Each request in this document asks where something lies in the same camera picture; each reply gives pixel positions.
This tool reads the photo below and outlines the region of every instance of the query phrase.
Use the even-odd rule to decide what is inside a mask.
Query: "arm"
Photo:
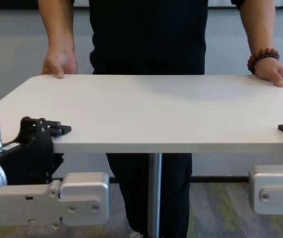
[[[73,7],[70,0],[38,0],[38,4],[49,47],[65,45],[74,48]]]
[[[274,47],[276,6],[274,0],[245,0],[240,8],[241,20],[247,33],[252,54]],[[283,64],[274,58],[256,63],[256,75],[283,87]]]
[[[274,47],[276,6],[274,0],[245,0],[240,8],[252,54]]]
[[[49,52],[43,74],[63,78],[77,73],[73,36],[73,5],[71,0],[38,0],[39,10],[49,40]]]

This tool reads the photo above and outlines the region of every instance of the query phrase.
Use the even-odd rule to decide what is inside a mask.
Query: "label sticker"
[[[11,143],[11,144],[3,147],[3,150],[10,150],[10,149],[16,147],[17,145],[20,145],[20,144],[19,143]]]

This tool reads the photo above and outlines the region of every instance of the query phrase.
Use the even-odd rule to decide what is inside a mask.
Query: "hand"
[[[42,74],[54,74],[56,78],[64,78],[64,74],[77,74],[75,52],[58,48],[49,49]]]
[[[283,64],[274,58],[264,58],[255,65],[256,75],[273,82],[277,87],[283,87]]]

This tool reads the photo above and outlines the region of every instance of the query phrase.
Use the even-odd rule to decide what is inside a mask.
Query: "black shirt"
[[[244,0],[231,0],[238,7]],[[98,74],[204,74],[207,0],[90,0]]]

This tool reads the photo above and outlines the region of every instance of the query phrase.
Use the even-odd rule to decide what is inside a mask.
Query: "table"
[[[151,153],[152,238],[162,153],[283,152],[283,88],[251,75],[36,76],[0,100],[3,142],[15,138],[24,116],[72,126],[54,140],[57,153]]]

